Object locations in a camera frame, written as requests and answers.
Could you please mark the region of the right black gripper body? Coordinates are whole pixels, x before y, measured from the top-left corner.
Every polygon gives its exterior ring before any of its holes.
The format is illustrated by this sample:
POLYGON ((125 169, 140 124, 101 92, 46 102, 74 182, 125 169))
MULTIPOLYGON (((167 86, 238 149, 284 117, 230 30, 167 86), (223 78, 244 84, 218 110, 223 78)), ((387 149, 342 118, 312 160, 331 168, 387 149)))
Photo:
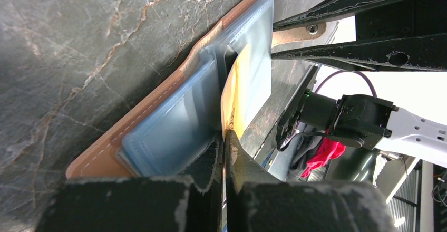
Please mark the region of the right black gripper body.
POLYGON ((446 32, 446 0, 402 0, 355 16, 356 38, 403 38, 446 32))

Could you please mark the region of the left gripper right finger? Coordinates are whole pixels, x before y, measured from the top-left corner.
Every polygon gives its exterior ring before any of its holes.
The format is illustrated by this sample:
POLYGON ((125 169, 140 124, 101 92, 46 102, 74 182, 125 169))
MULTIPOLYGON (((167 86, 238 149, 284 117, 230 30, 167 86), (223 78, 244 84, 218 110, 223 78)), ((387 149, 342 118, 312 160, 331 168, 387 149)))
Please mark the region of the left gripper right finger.
POLYGON ((380 192, 362 182, 283 182, 226 132, 229 231, 396 231, 380 192))

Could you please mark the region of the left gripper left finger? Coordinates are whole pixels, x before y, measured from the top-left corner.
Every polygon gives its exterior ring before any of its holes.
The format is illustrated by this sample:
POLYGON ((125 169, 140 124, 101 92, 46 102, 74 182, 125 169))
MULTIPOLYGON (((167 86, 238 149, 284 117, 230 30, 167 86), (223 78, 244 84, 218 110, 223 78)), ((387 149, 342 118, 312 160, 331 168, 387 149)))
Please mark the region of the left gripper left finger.
POLYGON ((220 231, 223 139, 183 172, 163 177, 68 180, 37 231, 220 231))

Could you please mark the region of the tan leather card holder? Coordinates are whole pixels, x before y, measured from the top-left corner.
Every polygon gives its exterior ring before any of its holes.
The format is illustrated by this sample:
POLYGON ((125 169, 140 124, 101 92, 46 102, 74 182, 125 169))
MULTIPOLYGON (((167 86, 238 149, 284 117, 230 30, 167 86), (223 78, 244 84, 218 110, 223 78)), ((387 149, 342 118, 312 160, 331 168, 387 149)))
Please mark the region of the tan leather card holder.
POLYGON ((274 0, 242 0, 184 62, 67 168, 66 177, 170 176, 192 164, 215 132, 230 69, 250 46, 246 128, 271 94, 271 51, 315 40, 325 23, 273 31, 274 0))

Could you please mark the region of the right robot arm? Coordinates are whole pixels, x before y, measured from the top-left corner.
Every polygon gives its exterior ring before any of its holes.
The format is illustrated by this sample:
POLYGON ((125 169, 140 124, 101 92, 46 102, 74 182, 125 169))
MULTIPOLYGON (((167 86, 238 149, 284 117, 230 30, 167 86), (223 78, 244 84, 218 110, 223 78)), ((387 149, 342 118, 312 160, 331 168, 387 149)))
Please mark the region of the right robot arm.
MULTIPOLYGON (((306 60, 346 72, 446 71, 446 0, 325 0, 275 22, 275 32, 355 18, 352 42, 292 49, 274 60, 306 60)), ((277 125, 277 150, 294 138, 296 122, 348 147, 381 149, 443 164, 446 126, 418 117, 391 101, 344 95, 334 101, 299 91, 277 125)))

